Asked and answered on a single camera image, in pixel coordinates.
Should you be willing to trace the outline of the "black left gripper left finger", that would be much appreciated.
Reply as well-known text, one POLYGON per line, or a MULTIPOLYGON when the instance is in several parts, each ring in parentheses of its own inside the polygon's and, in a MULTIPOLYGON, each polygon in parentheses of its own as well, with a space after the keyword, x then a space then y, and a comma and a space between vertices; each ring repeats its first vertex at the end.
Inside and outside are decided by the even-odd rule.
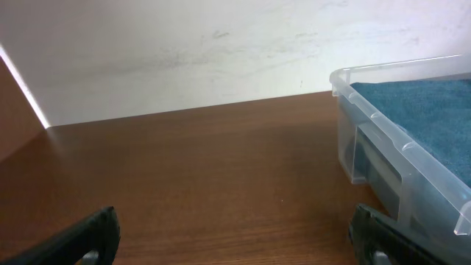
POLYGON ((115 208, 103 208, 24 250, 2 264, 76 264, 90 252, 96 264, 112 264, 120 242, 120 226, 115 208))

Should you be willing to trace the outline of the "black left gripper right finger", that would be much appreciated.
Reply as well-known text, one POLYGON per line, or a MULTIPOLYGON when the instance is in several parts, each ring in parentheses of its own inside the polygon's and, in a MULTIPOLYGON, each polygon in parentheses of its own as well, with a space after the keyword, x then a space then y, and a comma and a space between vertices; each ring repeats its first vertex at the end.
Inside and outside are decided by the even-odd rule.
POLYGON ((442 262, 422 235, 364 204, 356 206, 348 235, 360 265, 442 262))

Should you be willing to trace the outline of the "dark blue jeans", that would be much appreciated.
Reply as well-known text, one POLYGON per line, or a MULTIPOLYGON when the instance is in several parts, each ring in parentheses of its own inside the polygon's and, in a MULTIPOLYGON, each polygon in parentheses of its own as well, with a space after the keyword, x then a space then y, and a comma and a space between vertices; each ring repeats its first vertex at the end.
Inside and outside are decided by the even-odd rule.
POLYGON ((352 87, 470 185, 469 79, 356 82, 352 87))

